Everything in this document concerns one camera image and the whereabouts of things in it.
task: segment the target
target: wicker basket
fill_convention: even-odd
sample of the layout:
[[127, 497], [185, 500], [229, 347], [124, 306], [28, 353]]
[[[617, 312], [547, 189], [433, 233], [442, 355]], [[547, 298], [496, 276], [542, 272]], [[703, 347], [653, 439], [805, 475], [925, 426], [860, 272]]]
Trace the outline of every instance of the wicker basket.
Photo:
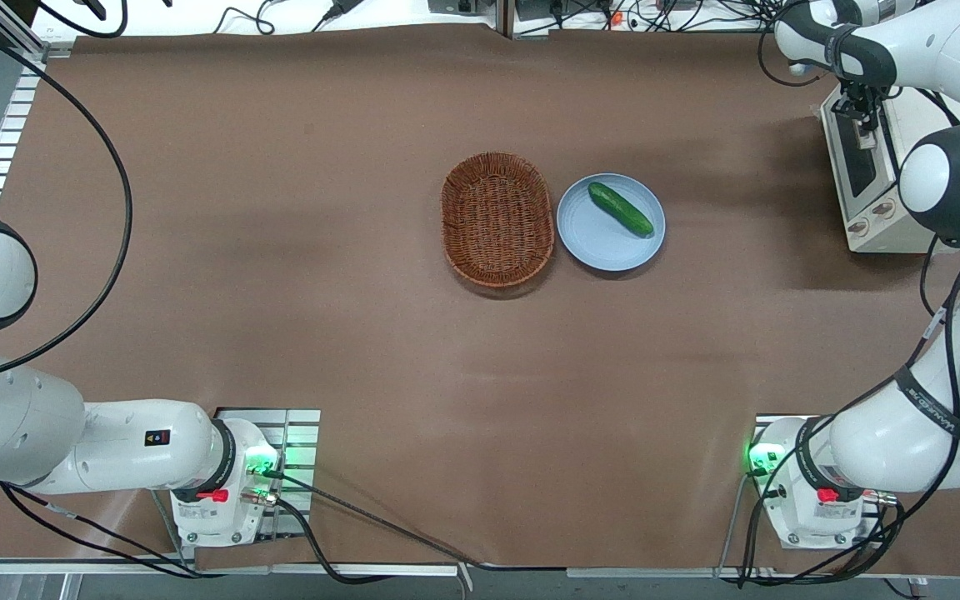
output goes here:
[[507, 152], [463, 160], [442, 184], [442, 249], [454, 270], [485, 288], [509, 288], [540, 273], [553, 252], [543, 175]]

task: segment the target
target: warning sticker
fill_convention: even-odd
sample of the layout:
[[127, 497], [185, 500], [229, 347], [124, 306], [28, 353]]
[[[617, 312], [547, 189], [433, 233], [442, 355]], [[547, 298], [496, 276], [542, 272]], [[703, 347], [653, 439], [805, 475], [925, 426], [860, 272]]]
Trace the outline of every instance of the warning sticker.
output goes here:
[[853, 519], [858, 515], [858, 506], [845, 502], [817, 502], [814, 517], [818, 519]]

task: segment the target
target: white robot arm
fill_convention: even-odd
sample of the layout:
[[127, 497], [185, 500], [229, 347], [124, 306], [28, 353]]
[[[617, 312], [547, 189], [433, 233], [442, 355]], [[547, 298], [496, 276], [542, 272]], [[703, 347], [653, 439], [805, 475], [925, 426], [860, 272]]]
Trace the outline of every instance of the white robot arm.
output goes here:
[[[28, 310], [35, 286], [27, 244], [0, 222], [0, 329]], [[31, 493], [172, 490], [182, 539], [232, 546], [254, 540], [263, 506], [250, 494], [268, 490], [256, 473], [277, 463], [256, 426], [211, 421], [194, 403], [84, 402], [33, 368], [0, 372], [0, 482]]]
[[[793, 63], [829, 69], [843, 81], [926, 88], [960, 102], [960, 0], [937, 1], [883, 23], [853, 13], [845, 2], [839, 10], [828, 0], [788, 4], [774, 32], [777, 44]], [[918, 223], [960, 248], [960, 126], [914, 147], [899, 192]], [[960, 302], [947, 317], [960, 391]], [[941, 487], [959, 488], [960, 417], [952, 409], [948, 350], [935, 342], [910, 368], [834, 419], [784, 418], [763, 429], [750, 452], [752, 467], [771, 473], [793, 453], [776, 474], [759, 479], [781, 490], [766, 501], [766, 513], [784, 546], [849, 547], [868, 531], [862, 494], [929, 488], [948, 459], [952, 437], [959, 440], [957, 453]]]

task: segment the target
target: blue plate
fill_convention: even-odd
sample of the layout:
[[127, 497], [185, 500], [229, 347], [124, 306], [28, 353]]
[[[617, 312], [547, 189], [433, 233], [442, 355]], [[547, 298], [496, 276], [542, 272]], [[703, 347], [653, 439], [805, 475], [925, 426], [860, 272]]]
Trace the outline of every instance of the blue plate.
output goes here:
[[[605, 183], [621, 194], [654, 225], [639, 237], [608, 212], [598, 208], [588, 193], [589, 183]], [[666, 213], [651, 190], [636, 179], [616, 173], [589, 175], [565, 191], [557, 205], [557, 235], [565, 248], [584, 265], [603, 271], [626, 271], [650, 261], [666, 237]]]

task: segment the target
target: table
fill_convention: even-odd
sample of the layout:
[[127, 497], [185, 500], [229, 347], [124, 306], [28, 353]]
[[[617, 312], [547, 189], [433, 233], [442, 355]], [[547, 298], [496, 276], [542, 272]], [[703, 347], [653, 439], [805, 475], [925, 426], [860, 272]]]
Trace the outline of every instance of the table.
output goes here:
[[[918, 261], [845, 248], [810, 113], [829, 88], [773, 87], [753, 47], [517, 44], [477, 26], [80, 42], [51, 68], [121, 148], [137, 239], [99, 316], [34, 366], [91, 400], [320, 408], [317, 485], [483, 561], [705, 573], [754, 414], [841, 406], [927, 321]], [[119, 227], [108, 160], [42, 94], [3, 193], [41, 292], [5, 354], [83, 306]], [[575, 106], [616, 110], [567, 118]], [[435, 198], [491, 148], [533, 160], [555, 198], [583, 174], [636, 176], [666, 208], [667, 246], [621, 280], [559, 248], [529, 295], [475, 295], [443, 261]], [[164, 548], [145, 494], [61, 503]], [[5, 508], [0, 556], [90, 556], [47, 536], [4, 546], [31, 531]], [[880, 571], [960, 574], [960, 492], [925, 513]], [[334, 561], [439, 559], [334, 510], [315, 528]], [[766, 542], [759, 563], [808, 559]], [[297, 542], [201, 556], [306, 558]]]

